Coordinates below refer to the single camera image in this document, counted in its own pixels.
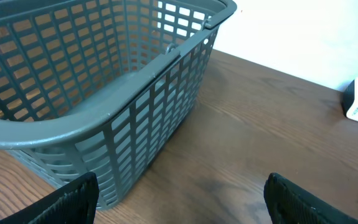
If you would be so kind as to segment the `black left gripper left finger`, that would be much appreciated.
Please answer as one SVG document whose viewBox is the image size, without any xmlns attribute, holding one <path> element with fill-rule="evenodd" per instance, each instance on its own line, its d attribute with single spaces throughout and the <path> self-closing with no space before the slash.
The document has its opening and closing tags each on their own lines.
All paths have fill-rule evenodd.
<svg viewBox="0 0 358 224">
<path fill-rule="evenodd" d="M 99 188 L 97 177 L 87 172 L 36 203 L 2 220 L 0 224 L 92 224 Z"/>
</svg>

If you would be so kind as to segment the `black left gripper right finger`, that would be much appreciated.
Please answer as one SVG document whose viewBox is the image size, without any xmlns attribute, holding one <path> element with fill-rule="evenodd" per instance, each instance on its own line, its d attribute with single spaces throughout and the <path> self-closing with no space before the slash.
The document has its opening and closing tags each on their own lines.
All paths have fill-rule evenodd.
<svg viewBox="0 0 358 224">
<path fill-rule="evenodd" d="M 273 223 L 358 223 L 355 218 L 275 172 L 268 176 L 263 196 Z"/>
</svg>

